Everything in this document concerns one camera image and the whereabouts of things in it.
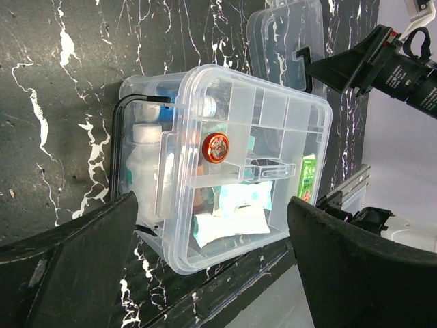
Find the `white wall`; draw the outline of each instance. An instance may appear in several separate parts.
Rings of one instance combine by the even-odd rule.
[[[378,22],[402,33],[410,22],[404,2],[381,1]],[[428,29],[432,59],[437,61],[437,20]],[[422,40],[418,34],[416,53]],[[371,165],[366,206],[437,224],[437,119],[373,90],[363,162]]]

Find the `teal item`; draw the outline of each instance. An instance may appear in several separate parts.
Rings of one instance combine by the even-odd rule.
[[[134,181],[132,179],[132,171],[128,169],[128,184],[133,185]]]
[[[247,150],[253,151],[254,148],[255,148],[255,137],[251,135],[249,137],[249,145],[247,146]]]
[[[265,210],[272,210],[272,186],[273,181],[221,186],[218,210],[213,215],[229,217],[243,206],[259,206]]]
[[[207,135],[210,135],[211,133],[225,133],[227,130],[227,124],[226,123],[217,123],[212,126],[207,126],[202,128],[202,139],[205,139]]]

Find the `plastic box lid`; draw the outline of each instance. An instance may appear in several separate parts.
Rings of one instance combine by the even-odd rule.
[[[120,97],[159,95],[170,89],[177,96],[174,105],[168,105],[174,106],[173,122],[163,125],[161,135],[155,203],[155,214],[161,221],[153,226],[144,221],[158,236],[140,233],[141,237],[181,274],[206,269],[288,237],[287,204],[300,192],[302,159],[306,156],[316,159],[310,170],[313,188],[308,202],[317,200],[332,120],[330,105],[319,96],[214,64],[158,77],[129,77]],[[204,108],[211,98],[216,110],[206,117]],[[135,147],[132,126],[142,123],[141,115],[134,114],[138,114],[138,107],[127,106],[123,163]],[[217,131],[228,138],[229,152],[223,162],[214,164],[205,159],[202,148],[206,137]],[[221,193],[223,186],[232,189],[244,184],[241,188],[253,190],[262,182],[271,187],[268,195],[264,194],[270,196],[270,204],[262,211],[270,233],[228,236],[200,247],[194,238],[197,227],[193,217],[199,195],[207,200],[203,213],[211,214],[208,204],[216,201],[217,190]],[[126,168],[122,169],[121,185],[121,192],[130,190]],[[227,226],[220,228],[232,229],[229,222],[223,220]]]
[[[305,90],[304,58],[324,59],[322,6],[319,0],[276,0],[255,12],[247,23],[247,39],[253,74],[296,90]],[[326,98],[326,86],[313,80],[313,94]]]

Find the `box handle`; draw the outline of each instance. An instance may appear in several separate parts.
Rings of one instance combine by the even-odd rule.
[[[313,91],[313,78],[307,74],[307,66],[311,64],[311,51],[309,50],[308,46],[296,51],[296,58],[299,57],[303,58],[303,66],[305,69],[305,84],[307,85],[303,92],[307,92],[310,94]]]

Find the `red bottle cap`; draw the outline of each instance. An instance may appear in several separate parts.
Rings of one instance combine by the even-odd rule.
[[[208,162],[219,164],[229,153],[229,139],[222,133],[211,133],[205,138],[202,145],[203,157]]]

